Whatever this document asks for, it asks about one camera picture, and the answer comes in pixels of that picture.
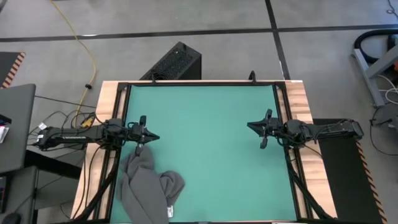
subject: black computer tower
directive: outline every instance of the black computer tower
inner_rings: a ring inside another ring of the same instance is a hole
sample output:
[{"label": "black computer tower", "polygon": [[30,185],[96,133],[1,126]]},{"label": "black computer tower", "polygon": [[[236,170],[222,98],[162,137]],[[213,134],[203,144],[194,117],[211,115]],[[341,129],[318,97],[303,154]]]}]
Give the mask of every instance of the black computer tower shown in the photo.
[{"label": "black computer tower", "polygon": [[178,42],[140,80],[201,80],[201,53]]}]

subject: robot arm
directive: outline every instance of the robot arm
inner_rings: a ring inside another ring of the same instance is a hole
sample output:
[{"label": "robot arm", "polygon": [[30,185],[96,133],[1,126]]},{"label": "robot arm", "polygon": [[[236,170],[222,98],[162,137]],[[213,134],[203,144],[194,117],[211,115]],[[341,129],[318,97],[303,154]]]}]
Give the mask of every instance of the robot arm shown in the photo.
[{"label": "robot arm", "polygon": [[328,125],[307,124],[296,119],[280,124],[277,118],[271,116],[272,110],[268,109],[264,119],[248,123],[248,127],[262,137],[261,149],[267,146],[268,136],[275,137],[279,144],[286,145],[280,142],[280,139],[283,139],[287,145],[293,147],[302,147],[306,142],[317,139],[363,137],[359,123],[350,119]]},{"label": "robot arm", "polygon": [[100,125],[88,128],[55,128],[47,127],[37,135],[37,142],[33,144],[39,149],[47,149],[68,143],[91,143],[99,145],[122,146],[125,141],[137,142],[136,152],[141,152],[141,147],[159,139],[156,134],[151,133],[146,128],[146,116],[141,116],[140,122],[129,123],[125,128],[121,119],[110,119]]}]

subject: wooden table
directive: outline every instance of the wooden table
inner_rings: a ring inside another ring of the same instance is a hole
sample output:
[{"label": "wooden table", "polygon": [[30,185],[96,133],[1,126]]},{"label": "wooden table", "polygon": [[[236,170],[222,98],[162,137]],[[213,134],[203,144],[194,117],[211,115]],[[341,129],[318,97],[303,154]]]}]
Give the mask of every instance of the wooden table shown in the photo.
[{"label": "wooden table", "polygon": [[[151,81],[105,81],[103,82],[102,88],[101,88],[101,93],[99,94],[99,100],[96,108],[96,114],[97,117],[104,121],[106,119],[110,119],[112,117],[113,109],[115,106],[115,100],[116,100],[116,92],[117,92],[117,87],[119,82],[128,82],[128,83],[150,83]],[[160,82],[179,82],[179,83],[184,83],[184,82],[192,82],[189,80],[169,80],[169,81],[160,81]],[[195,80],[195,82],[251,82],[250,80]],[[266,80],[265,82],[281,82],[280,80]],[[292,113],[292,118],[293,119],[299,119],[301,121],[304,121],[306,123],[312,123],[312,116],[310,112],[310,108],[308,105],[308,100],[307,96],[305,94],[305,89],[304,89],[304,84],[302,81],[299,80],[289,80],[289,81],[283,81],[285,82],[286,85],[286,91],[287,91],[287,97],[289,99],[289,105],[290,105],[290,110]],[[119,109],[118,109],[118,118],[121,118],[121,113],[123,110],[123,99],[125,97],[125,92],[122,92],[121,95],[121,102],[119,104]],[[282,111],[282,119],[284,122],[287,121],[287,115],[286,115],[286,110],[285,110],[285,105],[283,101],[282,94],[279,94],[279,104],[280,108]],[[312,142],[307,143],[308,146],[314,148],[320,153],[320,149],[318,145],[315,145]],[[91,161],[91,158],[93,157],[93,154],[95,150],[97,149],[98,145],[97,144],[89,144],[86,150],[86,158],[85,162],[86,164],[89,164]],[[88,189],[88,201],[91,200],[91,198],[94,196],[96,193],[99,182],[100,182],[100,175],[101,175],[101,170],[104,162],[104,155],[105,151],[104,150],[99,150],[95,157],[93,158],[93,164],[91,166],[90,170],[90,189]],[[314,196],[314,198],[317,200],[317,202],[321,205],[321,207],[331,216],[337,217],[336,215],[336,210],[335,210],[335,205],[333,203],[333,198],[331,196],[330,192],[330,187],[328,183],[328,178],[326,176],[326,171],[325,171],[325,166],[323,165],[322,159],[312,152],[310,149],[307,149],[306,147],[301,148],[300,150],[300,156],[301,156],[301,161],[302,161],[302,166],[303,166],[303,171],[304,171],[304,176],[305,180],[307,183],[307,188],[311,192],[311,194]],[[108,172],[110,171],[110,168],[113,164],[113,156],[109,159],[109,166],[108,166]],[[86,175],[88,175],[89,167],[85,167],[85,172]],[[72,215],[71,217],[74,216],[76,213],[76,210],[79,207],[79,204],[83,198],[83,203],[80,209],[77,211],[77,214],[80,214],[83,209],[84,205],[86,202],[86,193],[83,195],[83,175],[84,169],[82,169],[82,174],[80,175],[80,181],[78,185],[78,189],[76,192],[76,197],[75,197],[75,203],[73,204],[73,210],[72,210]],[[305,204],[304,204],[304,199],[301,194],[301,191],[296,187],[296,193],[297,193],[297,198],[298,198],[298,206],[300,209],[300,215],[301,217],[308,217],[307,213],[305,211]],[[99,218],[104,218],[105,213],[106,213],[106,203],[107,199],[109,197],[109,189],[104,193],[103,199],[101,201],[101,207],[100,207],[100,212],[99,212]]]}]

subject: black mat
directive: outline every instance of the black mat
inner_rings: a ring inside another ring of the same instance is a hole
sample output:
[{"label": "black mat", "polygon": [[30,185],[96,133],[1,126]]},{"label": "black mat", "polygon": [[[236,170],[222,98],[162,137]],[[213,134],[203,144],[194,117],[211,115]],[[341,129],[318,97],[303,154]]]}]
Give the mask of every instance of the black mat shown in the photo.
[{"label": "black mat", "polygon": [[0,85],[7,88],[16,75],[25,53],[0,52]]},{"label": "black mat", "polygon": [[[339,120],[313,121],[321,125],[337,123]],[[338,218],[351,222],[387,223],[357,142],[352,138],[324,139],[319,144]]]}]

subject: white cable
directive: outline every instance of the white cable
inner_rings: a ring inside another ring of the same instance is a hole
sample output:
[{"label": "white cable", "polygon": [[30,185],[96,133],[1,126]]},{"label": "white cable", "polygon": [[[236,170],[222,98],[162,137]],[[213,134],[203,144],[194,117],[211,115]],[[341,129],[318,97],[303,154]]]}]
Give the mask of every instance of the white cable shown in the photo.
[{"label": "white cable", "polygon": [[384,96],[386,97],[386,99],[387,99],[390,103],[393,103],[393,104],[397,104],[397,105],[398,105],[398,102],[393,101],[393,100],[391,100],[390,98],[388,98],[388,93],[391,92],[391,91],[393,91],[393,90],[395,90],[395,93],[398,94],[398,89],[396,88],[396,86],[394,86],[394,84],[390,81],[390,79],[388,79],[388,78],[385,77],[384,75],[378,75],[378,77],[381,77],[381,78],[387,80],[387,82],[389,82],[390,85],[392,86],[392,88],[389,89],[389,90],[380,90],[380,91],[385,91],[385,92],[386,92],[386,94],[385,94]]}]

